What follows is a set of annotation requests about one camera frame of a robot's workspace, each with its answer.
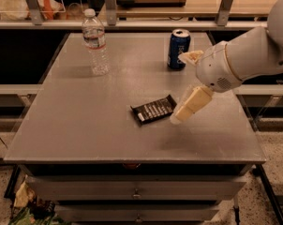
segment metal bracket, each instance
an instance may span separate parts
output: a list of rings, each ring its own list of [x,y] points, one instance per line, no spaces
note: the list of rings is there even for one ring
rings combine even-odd
[[[216,16],[217,25],[225,26],[227,24],[232,3],[233,0],[222,0]]]
[[[116,25],[116,2],[115,0],[105,0],[106,19],[108,25]]]
[[[30,17],[34,25],[42,25],[44,17],[40,13],[38,0],[26,0],[30,11]]]

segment black packet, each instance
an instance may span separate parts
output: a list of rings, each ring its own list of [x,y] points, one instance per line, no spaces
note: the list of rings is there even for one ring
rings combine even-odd
[[[139,107],[133,108],[131,106],[131,109],[134,117],[143,125],[170,116],[176,105],[175,100],[171,95],[168,95],[165,98],[143,104]]]

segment desk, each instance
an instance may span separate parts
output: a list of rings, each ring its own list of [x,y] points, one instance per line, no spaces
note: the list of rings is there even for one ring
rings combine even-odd
[[[193,67],[168,70],[170,35],[107,34],[112,71],[103,77],[90,75],[82,35],[67,39],[5,157],[64,219],[211,219],[242,175],[265,162],[233,92],[216,94],[182,125],[139,126],[130,106],[168,94],[178,101],[200,84]],[[209,46],[205,33],[192,33],[190,50]]]
[[[231,16],[265,17],[277,0],[234,0]],[[221,0],[186,0],[184,7],[117,7],[116,14],[122,18],[141,17],[214,17]]]

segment gray tabletop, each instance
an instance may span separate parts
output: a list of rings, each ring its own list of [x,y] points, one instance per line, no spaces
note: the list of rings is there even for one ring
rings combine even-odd
[[[112,71],[91,76],[82,35],[71,34],[24,118],[6,161],[30,163],[263,163],[265,155],[235,95],[213,101],[181,125],[140,126],[130,106],[176,101],[201,84],[193,67],[167,68],[171,33],[107,34]],[[192,33],[190,50],[210,46]]]

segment can top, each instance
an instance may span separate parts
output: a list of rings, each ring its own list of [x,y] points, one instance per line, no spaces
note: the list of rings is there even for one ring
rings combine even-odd
[[[190,36],[189,32],[186,29],[180,28],[173,30],[172,34],[179,38],[187,38],[188,36]]]

